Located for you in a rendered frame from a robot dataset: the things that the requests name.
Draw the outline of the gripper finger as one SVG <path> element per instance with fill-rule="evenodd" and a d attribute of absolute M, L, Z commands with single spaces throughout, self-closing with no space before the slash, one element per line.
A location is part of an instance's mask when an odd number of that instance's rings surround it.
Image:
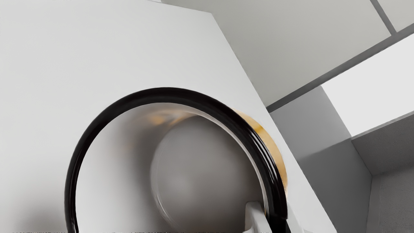
<path fill-rule="evenodd" d="M 246 203 L 244 233 L 272 233 L 259 202 Z"/>

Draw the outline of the yellow mug with black rim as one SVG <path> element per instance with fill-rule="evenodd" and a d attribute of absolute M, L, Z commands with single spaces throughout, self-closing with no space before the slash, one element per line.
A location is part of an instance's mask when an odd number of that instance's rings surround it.
<path fill-rule="evenodd" d="M 69 233 L 244 233 L 259 202 L 290 233 L 287 175 L 271 136 L 196 91 L 159 87 L 109 105 L 79 140 L 65 183 Z"/>

